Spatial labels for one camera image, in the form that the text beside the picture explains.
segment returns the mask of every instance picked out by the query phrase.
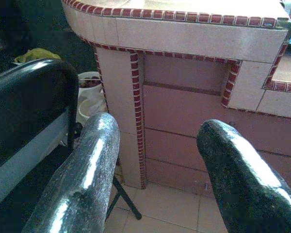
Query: tiled column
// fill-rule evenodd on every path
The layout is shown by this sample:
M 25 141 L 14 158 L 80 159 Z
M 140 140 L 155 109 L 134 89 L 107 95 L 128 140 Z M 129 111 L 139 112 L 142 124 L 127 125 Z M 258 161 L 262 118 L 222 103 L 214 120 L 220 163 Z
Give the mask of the tiled column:
M 96 50 L 108 109 L 121 132 L 120 161 L 125 184 L 145 188 L 143 55 L 104 48 Z

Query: tiled floor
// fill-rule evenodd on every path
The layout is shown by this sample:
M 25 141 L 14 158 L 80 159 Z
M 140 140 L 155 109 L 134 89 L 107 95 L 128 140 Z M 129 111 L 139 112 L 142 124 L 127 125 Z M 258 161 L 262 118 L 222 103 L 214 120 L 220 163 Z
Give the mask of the tiled floor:
M 143 215 L 136 220 L 118 201 L 106 222 L 105 233 L 227 233 L 214 199 L 149 183 L 144 190 L 124 189 Z

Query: tiled counter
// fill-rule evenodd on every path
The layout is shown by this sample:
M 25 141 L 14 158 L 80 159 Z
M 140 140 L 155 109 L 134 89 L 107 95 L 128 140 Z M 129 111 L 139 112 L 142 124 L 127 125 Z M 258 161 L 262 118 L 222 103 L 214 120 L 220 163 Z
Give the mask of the tiled counter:
M 291 186 L 291 81 L 273 79 L 291 37 L 279 2 L 63 0 L 63 8 L 96 48 L 127 185 L 150 180 L 211 196 L 194 138 L 216 118 Z

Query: beige floor tile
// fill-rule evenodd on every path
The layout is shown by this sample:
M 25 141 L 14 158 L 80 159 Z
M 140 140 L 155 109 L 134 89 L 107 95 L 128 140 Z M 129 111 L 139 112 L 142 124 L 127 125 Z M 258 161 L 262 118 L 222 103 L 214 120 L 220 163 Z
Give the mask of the beige floor tile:
M 215 199 L 200 197 L 197 230 L 201 233 L 227 233 Z
M 149 183 L 137 190 L 134 203 L 141 214 L 196 230 L 199 196 Z
M 123 186 L 124 190 L 127 192 L 127 194 L 130 197 L 130 199 L 133 201 L 137 189 L 136 188 L 132 188 L 132 187 L 128 187 L 126 185 L 122 185 L 122 186 Z M 117 190 L 116 190 L 115 186 L 112 185 L 111 195 L 110 195 L 110 200 L 109 200 L 109 206 L 111 205 L 111 202 L 113 201 L 116 193 L 117 193 Z M 130 210 L 130 208 L 128 207 L 128 205 L 126 204 L 126 202 L 123 200 L 122 197 L 119 198 L 119 200 L 117 201 L 115 206 L 119 207 L 119 208 L 122 208 L 122 209 L 125 209 L 125 210 Z
M 137 220 L 130 212 L 123 233 L 195 233 L 196 231 L 142 216 Z
M 122 233 L 129 211 L 114 208 L 105 224 L 104 233 Z

